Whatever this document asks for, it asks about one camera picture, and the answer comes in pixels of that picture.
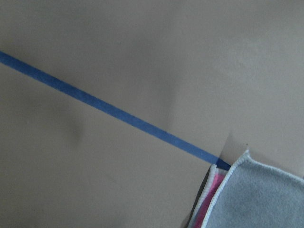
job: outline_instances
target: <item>tape strip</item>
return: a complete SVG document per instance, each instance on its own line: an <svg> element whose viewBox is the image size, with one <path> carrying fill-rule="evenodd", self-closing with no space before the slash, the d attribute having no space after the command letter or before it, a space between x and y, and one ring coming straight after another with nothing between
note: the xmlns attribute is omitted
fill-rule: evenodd
<svg viewBox="0 0 304 228"><path fill-rule="evenodd" d="M61 81L47 73L44 73L41 70L38 70L12 56L9 56L0 51L0 62L25 74L30 76L33 79L36 79L54 89L57 89L67 95L72 96L73 98L82 101L94 108L97 108L121 121L124 121L127 124L130 124L148 134L151 134L173 146L176 146L206 162L211 164L217 164L221 169L228 170L230 165L221 160L220 158L214 156L211 153L208 153L201 148L194 146L144 120L141 120L105 101L98 99L64 81Z"/></svg>

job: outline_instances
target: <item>gray towel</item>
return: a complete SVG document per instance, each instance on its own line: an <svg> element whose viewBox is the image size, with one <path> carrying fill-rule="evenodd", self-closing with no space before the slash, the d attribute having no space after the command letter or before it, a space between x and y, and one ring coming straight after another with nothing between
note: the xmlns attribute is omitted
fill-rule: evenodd
<svg viewBox="0 0 304 228"><path fill-rule="evenodd" d="M202 228L304 228L304 180L245 152L215 193Z"/></svg>

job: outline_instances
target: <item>blue tape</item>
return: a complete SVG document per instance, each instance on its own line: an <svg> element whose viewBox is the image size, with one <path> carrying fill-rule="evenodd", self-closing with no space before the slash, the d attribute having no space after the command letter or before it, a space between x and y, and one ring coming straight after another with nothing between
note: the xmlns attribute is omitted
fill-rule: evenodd
<svg viewBox="0 0 304 228"><path fill-rule="evenodd" d="M32 77L54 89L57 89L67 95L72 96L73 98L82 101L94 108L97 108L119 120L124 121L127 124L130 124L148 134L151 134L173 146L176 146L206 162L211 164L217 164L221 169L229 170L230 165L224 162L222 159L210 154L201 148L194 146L152 124L141 120L105 101L98 99L66 82L63 82L47 73L44 73L41 70L38 70L12 56L9 56L0 51L0 62L21 72L25 75Z"/></svg>

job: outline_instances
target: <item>pink cloth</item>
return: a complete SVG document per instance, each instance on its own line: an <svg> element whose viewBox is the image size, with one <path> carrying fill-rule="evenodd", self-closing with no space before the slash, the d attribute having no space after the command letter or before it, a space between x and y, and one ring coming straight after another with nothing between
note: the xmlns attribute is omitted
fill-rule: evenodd
<svg viewBox="0 0 304 228"><path fill-rule="evenodd" d="M224 177L225 177L225 175L223 175L223 174L219 174L219 173L215 174L211 188L209 189L209 192L208 192L206 198L204 199L204 201L199 209L199 212L197 214L197 218L196 218L196 221L193 226L194 228L201 227L201 224L202 224L202 222L205 218L206 212L208 210L209 204L210 204L215 192L219 188L219 185L223 181Z"/></svg>

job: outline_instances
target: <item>beige surface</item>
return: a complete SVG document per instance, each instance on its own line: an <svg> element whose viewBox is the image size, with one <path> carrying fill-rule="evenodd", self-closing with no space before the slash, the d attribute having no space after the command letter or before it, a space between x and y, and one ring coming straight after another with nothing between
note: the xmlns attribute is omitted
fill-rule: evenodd
<svg viewBox="0 0 304 228"><path fill-rule="evenodd" d="M2 51L228 162L248 144L304 175L303 1L0 3ZM3 65L0 75L1 221L181 224L207 163Z"/></svg>

